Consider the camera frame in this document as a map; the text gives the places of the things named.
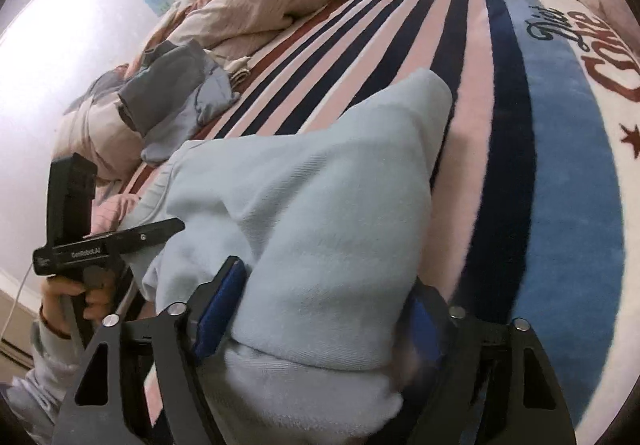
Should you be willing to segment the left hand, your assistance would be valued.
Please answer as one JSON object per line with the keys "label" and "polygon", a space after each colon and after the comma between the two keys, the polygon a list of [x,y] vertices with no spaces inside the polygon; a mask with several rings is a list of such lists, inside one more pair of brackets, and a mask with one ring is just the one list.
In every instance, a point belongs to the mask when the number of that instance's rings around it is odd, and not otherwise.
{"label": "left hand", "polygon": [[63,300],[81,298],[86,302],[82,318],[86,321],[102,321],[111,313],[115,295],[115,274],[102,271],[100,286],[88,288],[84,283],[64,276],[52,276],[41,284],[40,319],[50,332],[70,339],[70,319],[65,315]]}

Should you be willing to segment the grey left sleeve forearm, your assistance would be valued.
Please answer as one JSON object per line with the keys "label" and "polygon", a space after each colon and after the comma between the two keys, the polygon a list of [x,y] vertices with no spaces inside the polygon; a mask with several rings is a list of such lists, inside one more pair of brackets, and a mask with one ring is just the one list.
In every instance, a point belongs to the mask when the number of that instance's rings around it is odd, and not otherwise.
{"label": "grey left sleeve forearm", "polygon": [[62,338],[38,318],[32,324],[34,368],[24,378],[1,384],[17,420],[37,444],[50,444],[58,412],[79,365],[72,340]]}

